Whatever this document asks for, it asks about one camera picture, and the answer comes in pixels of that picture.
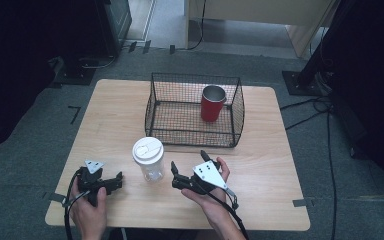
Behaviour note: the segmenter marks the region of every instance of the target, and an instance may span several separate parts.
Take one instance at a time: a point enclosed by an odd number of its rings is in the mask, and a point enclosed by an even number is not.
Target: black stand base
[[[299,74],[299,72],[282,71],[283,80],[288,88],[289,95],[323,96],[315,81],[311,81],[308,86],[299,86],[297,81]]]
[[[53,86],[58,85],[87,85],[89,86],[93,75],[95,74],[94,68],[79,67],[75,71],[67,71],[66,66],[62,66],[58,71],[57,76],[52,82]]]

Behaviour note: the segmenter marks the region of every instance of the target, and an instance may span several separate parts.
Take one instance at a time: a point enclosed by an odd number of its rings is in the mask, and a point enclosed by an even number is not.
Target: gray carpet
[[[10,138],[0,145],[0,239],[65,239],[63,227],[45,223],[49,202],[42,194],[54,191],[99,79],[150,80],[152,72],[238,76],[244,85],[275,89],[279,105],[309,97],[290,96],[282,70],[300,71],[303,60],[168,50],[124,50],[109,67],[98,69],[90,86],[47,88],[37,97]],[[71,124],[75,109],[81,107]],[[282,112],[285,126],[313,115],[311,104]],[[349,156],[349,143],[340,120],[330,116],[333,170],[338,196],[335,239],[384,239],[384,172],[369,160]],[[311,228],[306,232],[250,231],[251,239],[330,239],[333,189],[327,139],[327,115],[287,131]]]

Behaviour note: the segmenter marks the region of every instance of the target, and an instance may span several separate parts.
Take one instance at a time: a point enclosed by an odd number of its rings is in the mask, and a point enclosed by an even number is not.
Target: white cup
[[[135,162],[141,167],[148,182],[157,182],[164,176],[164,146],[153,137],[139,139],[132,149]]]

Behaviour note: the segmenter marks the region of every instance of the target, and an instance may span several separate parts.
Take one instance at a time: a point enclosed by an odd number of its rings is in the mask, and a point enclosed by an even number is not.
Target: white lid
[[[160,140],[153,137],[139,139],[132,149],[133,159],[144,165],[150,165],[161,159],[164,147]]]

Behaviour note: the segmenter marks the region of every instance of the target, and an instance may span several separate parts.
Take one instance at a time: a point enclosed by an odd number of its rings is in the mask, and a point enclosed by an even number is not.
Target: white mounting plate
[[[85,161],[86,167],[89,170],[90,174],[96,173],[102,166],[104,166],[105,163],[102,162],[94,162],[91,160]]]
[[[213,161],[207,161],[193,168],[193,171],[198,175],[203,181],[213,184],[221,189],[226,190],[227,185],[224,182],[223,178],[220,175],[220,172],[217,170]]]

